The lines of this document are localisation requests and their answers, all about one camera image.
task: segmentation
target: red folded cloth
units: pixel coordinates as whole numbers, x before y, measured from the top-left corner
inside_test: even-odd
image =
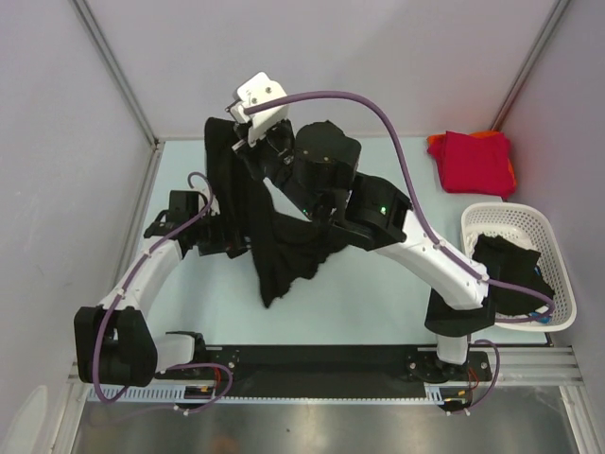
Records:
[[[515,181],[509,170],[510,141],[504,134],[476,138],[448,131],[428,153],[437,161],[446,192],[509,197]]]

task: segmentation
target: white plastic basket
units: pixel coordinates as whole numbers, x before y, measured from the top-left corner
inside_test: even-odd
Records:
[[[555,290],[555,312],[548,323],[497,323],[518,331],[562,331],[576,319],[576,299],[569,284],[557,239],[548,219],[538,210],[518,203],[486,202],[469,206],[462,213],[462,246],[471,257],[477,235],[502,236],[517,244],[531,242],[542,255],[538,266],[544,280]]]

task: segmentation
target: orange cloth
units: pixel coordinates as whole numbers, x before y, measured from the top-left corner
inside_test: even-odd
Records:
[[[493,135],[497,135],[497,134],[501,134],[502,132],[500,131],[478,131],[478,132],[473,132],[472,134],[469,134],[471,137],[475,137],[477,139],[482,139],[484,137],[491,137]],[[435,134],[435,135],[429,135],[426,138],[426,142],[428,142],[429,147],[431,145],[433,145],[435,142],[443,140],[445,138],[445,134]],[[514,184],[514,187],[517,187],[517,179],[514,176],[514,169],[512,168],[512,162],[509,159],[509,172],[510,175],[512,177],[512,181]]]

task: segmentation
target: black garment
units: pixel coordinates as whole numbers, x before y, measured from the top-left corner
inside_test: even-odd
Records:
[[[228,231],[251,240],[261,297],[269,307],[289,291],[292,281],[311,279],[319,264],[346,244],[311,222],[277,213],[265,184],[253,180],[235,156],[232,145],[238,140],[233,122],[209,118],[204,128],[206,172]]]
[[[555,292],[538,271],[539,258],[539,252],[520,248],[502,236],[480,235],[473,253],[473,259],[483,263],[492,278],[531,288],[552,298]],[[495,286],[490,286],[490,296],[497,312],[503,315],[525,315],[545,305],[533,296]]]

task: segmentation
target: white robotic arm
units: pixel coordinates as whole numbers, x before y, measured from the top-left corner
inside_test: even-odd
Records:
[[[168,240],[153,253],[149,249],[161,238],[153,236],[143,241],[141,252],[135,257],[132,265],[120,279],[115,288],[101,300],[104,309],[109,309],[116,295],[122,299],[115,308],[116,311],[131,307],[140,310],[144,317],[147,316],[151,305],[155,301],[160,289],[170,273],[177,268],[182,261],[182,250],[177,240]],[[144,265],[134,274],[128,291],[124,292],[124,282],[131,275],[133,268],[139,262],[142,255],[149,257]],[[181,333],[165,333],[153,337],[153,343],[158,354],[156,372],[165,371],[175,364],[186,364],[191,361],[194,354],[195,340],[191,336]]]
[[[246,162],[253,178],[269,178],[311,220],[324,224],[348,244],[400,263],[433,288],[425,325],[437,334],[437,356],[448,364],[464,364],[467,335],[493,324],[495,313],[485,304],[487,279],[477,279],[487,277],[485,266],[440,236],[435,244],[437,240],[428,237],[405,194],[386,180],[357,172],[361,147],[336,126],[326,122],[304,127],[295,145],[287,106],[247,113],[251,106],[284,96],[280,84],[264,73],[238,88],[235,103],[227,108],[241,139],[233,151]],[[197,245],[200,254],[233,251],[233,238],[226,240],[219,216],[206,216],[174,239],[151,248],[186,221],[199,218],[199,193],[173,191],[166,211],[166,221],[156,219],[147,229],[142,251],[125,277],[99,306],[83,307],[75,317],[78,371],[83,381],[93,381],[93,358],[101,336],[100,382],[130,386],[146,386],[157,372],[189,363],[196,358],[199,344],[203,345],[196,333],[151,337],[145,316],[188,250]],[[236,249],[247,249],[243,236],[236,242]],[[468,270],[447,257],[443,248],[468,264]],[[111,309],[118,296],[121,299]],[[108,312],[108,327],[99,335],[100,321]]]

